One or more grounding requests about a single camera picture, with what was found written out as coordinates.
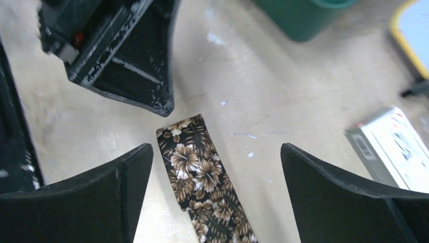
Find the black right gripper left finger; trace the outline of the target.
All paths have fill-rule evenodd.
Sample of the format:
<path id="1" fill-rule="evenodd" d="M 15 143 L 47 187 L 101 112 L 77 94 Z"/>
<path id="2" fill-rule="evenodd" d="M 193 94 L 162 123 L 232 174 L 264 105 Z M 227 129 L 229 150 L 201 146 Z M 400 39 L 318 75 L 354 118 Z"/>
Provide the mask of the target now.
<path id="1" fill-rule="evenodd" d="M 133 242 L 153 163 L 144 143 L 32 192 L 1 195 L 1 242 Z"/>

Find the green compartment tray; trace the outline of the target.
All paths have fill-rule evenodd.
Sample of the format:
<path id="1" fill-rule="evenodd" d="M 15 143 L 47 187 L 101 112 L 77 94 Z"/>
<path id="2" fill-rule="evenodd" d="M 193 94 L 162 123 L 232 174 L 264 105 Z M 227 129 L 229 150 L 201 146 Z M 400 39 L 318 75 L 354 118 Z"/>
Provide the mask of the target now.
<path id="1" fill-rule="evenodd" d="M 304 43 L 318 35 L 355 0 L 261 0 L 255 1 L 293 41 Z"/>

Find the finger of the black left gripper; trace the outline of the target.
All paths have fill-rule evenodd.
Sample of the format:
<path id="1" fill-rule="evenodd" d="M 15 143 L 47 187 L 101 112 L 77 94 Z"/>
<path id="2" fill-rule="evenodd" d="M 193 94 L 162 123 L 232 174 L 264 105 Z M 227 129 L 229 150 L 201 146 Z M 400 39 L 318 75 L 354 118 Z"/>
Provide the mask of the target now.
<path id="1" fill-rule="evenodd" d="M 44 184 L 10 64 L 1 45 L 1 194 L 34 191 Z"/>

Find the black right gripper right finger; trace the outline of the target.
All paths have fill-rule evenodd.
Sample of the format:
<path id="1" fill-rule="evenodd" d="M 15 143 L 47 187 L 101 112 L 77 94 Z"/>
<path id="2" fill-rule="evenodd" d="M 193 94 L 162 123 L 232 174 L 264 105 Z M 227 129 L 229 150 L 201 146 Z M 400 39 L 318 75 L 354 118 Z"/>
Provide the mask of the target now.
<path id="1" fill-rule="evenodd" d="M 291 143 L 280 154 L 301 242 L 428 242 L 428 194 L 366 179 Z"/>

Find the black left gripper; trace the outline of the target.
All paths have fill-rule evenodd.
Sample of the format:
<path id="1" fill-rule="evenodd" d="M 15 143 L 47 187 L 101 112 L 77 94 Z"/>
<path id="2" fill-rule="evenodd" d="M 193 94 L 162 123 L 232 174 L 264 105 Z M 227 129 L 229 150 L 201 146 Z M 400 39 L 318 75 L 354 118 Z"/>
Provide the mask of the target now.
<path id="1" fill-rule="evenodd" d="M 42 1 L 42 50 L 68 79 L 162 117 L 174 109 L 172 39 L 179 1 Z"/>

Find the brown floral tie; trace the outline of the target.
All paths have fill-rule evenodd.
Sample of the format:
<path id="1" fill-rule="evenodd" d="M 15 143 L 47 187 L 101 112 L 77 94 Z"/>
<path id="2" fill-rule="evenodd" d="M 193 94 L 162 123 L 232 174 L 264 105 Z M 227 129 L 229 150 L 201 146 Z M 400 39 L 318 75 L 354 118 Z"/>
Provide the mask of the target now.
<path id="1" fill-rule="evenodd" d="M 199 242 L 257 242 L 202 115 L 159 128 L 156 137 L 175 198 Z"/>

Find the small white cardboard box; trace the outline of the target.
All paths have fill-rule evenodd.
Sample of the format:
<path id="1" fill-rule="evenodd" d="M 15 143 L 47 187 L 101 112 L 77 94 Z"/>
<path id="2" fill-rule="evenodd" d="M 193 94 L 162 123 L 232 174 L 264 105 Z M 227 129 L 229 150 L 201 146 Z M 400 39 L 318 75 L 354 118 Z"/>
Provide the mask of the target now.
<path id="1" fill-rule="evenodd" d="M 428 149 L 401 109 L 384 108 L 344 135 L 374 181 L 428 193 Z"/>

